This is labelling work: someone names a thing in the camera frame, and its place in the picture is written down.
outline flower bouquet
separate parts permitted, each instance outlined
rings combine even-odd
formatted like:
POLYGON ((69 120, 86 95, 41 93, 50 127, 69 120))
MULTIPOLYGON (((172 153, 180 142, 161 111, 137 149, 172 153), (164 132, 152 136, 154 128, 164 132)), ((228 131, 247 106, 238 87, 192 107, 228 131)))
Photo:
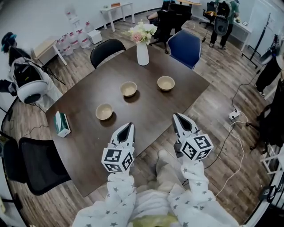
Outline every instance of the flower bouquet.
POLYGON ((139 22, 138 25, 132 27, 126 35, 137 45, 138 64, 145 66, 149 63, 149 54, 147 45, 149 45, 152 36, 155 34, 157 27, 153 24, 145 24, 139 22))

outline wooden floor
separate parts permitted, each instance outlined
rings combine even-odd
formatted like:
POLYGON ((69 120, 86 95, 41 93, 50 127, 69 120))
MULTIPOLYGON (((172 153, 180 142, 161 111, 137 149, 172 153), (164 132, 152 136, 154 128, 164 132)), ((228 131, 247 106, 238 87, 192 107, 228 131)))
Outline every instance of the wooden floor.
MULTIPOLYGON (((136 21, 141 18, 146 21, 148 14, 135 16, 136 21)), ((119 39, 128 49, 134 43, 122 32, 132 26, 131 18, 126 19, 126 22, 117 22, 115 33, 110 28, 102 31, 103 40, 119 39)), ((198 21, 193 20, 186 22, 183 29, 202 39, 206 33, 203 26, 199 25, 198 21)), ((208 46, 210 35, 211 32, 208 33, 207 40, 202 44, 201 59, 194 71, 211 84, 186 111, 186 114, 196 122, 198 127, 204 133, 209 134, 214 143, 214 152, 204 160, 205 166, 216 159, 224 139, 228 135, 228 128, 231 124, 228 114, 233 111, 233 95, 241 83, 248 83, 256 73, 253 65, 247 59, 241 58, 241 51, 231 43, 227 43, 228 49, 225 51, 219 50, 218 45, 210 48, 208 46)), ((67 86, 64 86, 55 81, 55 84, 63 93, 94 70, 89 60, 90 53, 91 49, 79 49, 71 56, 64 57, 68 63, 67 67, 59 59, 55 59, 49 64, 56 75, 67 84, 67 86)), ((253 85, 255 81, 249 86, 242 87, 234 101, 235 106, 244 112, 253 123, 256 123, 256 116, 267 105, 267 102, 257 93, 253 85)), ((4 123, 4 131, 19 140, 29 133, 33 127, 40 127, 41 125, 47 126, 43 112, 35 106, 17 102, 13 107, 12 120, 4 123)), ((258 138, 257 133, 251 128, 246 128, 244 124, 238 124, 233 134, 242 140, 245 158, 241 170, 228 182, 217 199, 239 224, 244 224, 258 204, 258 195, 262 187, 269 184, 270 178, 260 164, 262 148, 252 153, 249 150, 249 147, 258 138)), ((42 140, 51 139, 49 129, 44 127, 33 129, 26 137, 42 140)), ((155 179, 154 168, 158 159, 157 152, 160 149, 166 149, 174 156, 173 144, 175 141, 176 136, 171 126, 136 159, 133 169, 136 186, 155 179)), ((210 181, 209 188, 214 194, 221 190, 225 181, 239 168, 242 154, 240 144, 230 136, 220 158, 205 171, 210 181)), ((19 194, 23 204, 21 212, 26 221, 37 227, 70 226, 80 209, 91 206, 97 200, 103 200, 107 193, 106 188, 101 187, 83 198, 72 181, 61 184, 42 196, 31 194, 25 184, 10 182, 10 185, 13 193, 19 194)))

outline sneaker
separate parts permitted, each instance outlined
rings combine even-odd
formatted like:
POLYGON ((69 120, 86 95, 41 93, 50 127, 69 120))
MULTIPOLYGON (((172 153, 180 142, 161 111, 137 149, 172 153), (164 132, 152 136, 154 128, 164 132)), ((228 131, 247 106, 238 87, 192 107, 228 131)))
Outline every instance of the sneaker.
POLYGON ((263 91, 259 91, 259 94, 261 94, 262 97, 265 97, 265 93, 263 91))
POLYGON ((220 45, 219 48, 222 49, 222 50, 226 50, 227 49, 226 46, 222 46, 222 45, 220 45))

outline star-patterned sleeve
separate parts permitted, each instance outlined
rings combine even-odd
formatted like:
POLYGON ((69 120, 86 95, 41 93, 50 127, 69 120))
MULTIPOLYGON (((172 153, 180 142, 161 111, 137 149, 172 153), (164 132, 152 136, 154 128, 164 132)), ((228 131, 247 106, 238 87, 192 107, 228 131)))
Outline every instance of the star-patterned sleeve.
POLYGON ((208 190, 209 181, 201 161, 184 162, 181 172, 189 180, 190 190, 185 191, 175 185, 168 197, 181 226, 239 226, 208 190))
POLYGON ((134 178, 128 173, 108 176, 105 202, 78 212, 72 227, 125 227, 134 209, 136 190, 134 178))

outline desk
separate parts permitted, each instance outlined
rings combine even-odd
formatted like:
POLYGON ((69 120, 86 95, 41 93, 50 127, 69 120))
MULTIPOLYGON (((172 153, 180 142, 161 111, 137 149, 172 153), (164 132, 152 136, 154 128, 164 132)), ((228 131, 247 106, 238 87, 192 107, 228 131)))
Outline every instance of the desk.
POLYGON ((136 128, 134 157, 141 154, 172 124, 175 112, 184 113, 208 87, 209 82, 174 58, 148 46, 150 63, 138 65, 136 46, 98 67, 67 91, 47 112, 51 136, 60 158, 82 196, 107 181, 101 164, 103 148, 112 133, 123 124, 136 128), (170 92, 161 92, 157 79, 168 75, 175 80, 170 92), (138 91, 123 98, 120 85, 133 81, 138 91), (107 121, 95 116, 98 105, 109 103, 114 115, 107 121), (53 117, 66 114, 71 133, 56 135, 53 117))
MULTIPOLYGON (((100 9, 101 14, 103 14, 104 12, 108 13, 108 17, 110 19, 110 24, 111 24, 111 28, 112 28, 113 32, 115 32, 115 28, 114 28, 114 22, 113 22, 112 16, 111 16, 111 11, 115 10, 117 8, 121 8, 122 18, 123 18, 123 21, 125 21, 125 15, 124 15, 124 12, 123 12, 123 7, 127 6, 127 5, 131 6, 132 23, 135 23, 134 11, 133 11, 133 2, 124 3, 124 4, 121 4, 120 6, 117 6, 117 7, 109 7, 109 8, 102 8, 102 9, 100 9)), ((104 19, 104 22, 105 23, 104 23, 103 26, 104 26, 105 29, 107 29, 107 23, 106 23, 105 19, 104 19)))
POLYGON ((176 0, 176 1, 178 1, 180 5, 182 5, 182 3, 189 4, 189 6, 190 6, 190 13, 191 13, 192 5, 202 5, 201 3, 194 3, 194 2, 191 2, 191 1, 187 1, 187 0, 176 0))
POLYGON ((249 41, 250 35, 251 35, 251 33, 252 33, 252 28, 250 27, 249 24, 248 24, 247 26, 245 26, 245 25, 243 25, 242 22, 237 23, 237 22, 236 22, 236 18, 234 19, 234 25, 240 27, 241 29, 243 29, 245 32, 248 33, 248 35, 247 35, 247 37, 246 37, 246 39, 245 39, 245 42, 244 42, 244 44, 243 44, 243 47, 241 48, 241 52, 243 52, 243 51, 244 51, 244 48, 245 48, 245 45, 246 45, 246 44, 248 43, 248 41, 249 41))
POLYGON ((63 62, 63 64, 66 66, 67 63, 64 60, 64 58, 62 57, 62 55, 60 54, 60 52, 58 51, 57 47, 56 47, 56 40, 55 39, 47 39, 45 41, 43 41, 40 45, 38 45, 35 49, 34 49, 34 56, 36 59, 39 59, 42 55, 44 55, 48 50, 50 50, 51 48, 53 48, 56 52, 56 54, 58 54, 58 56, 60 57, 61 61, 63 62))

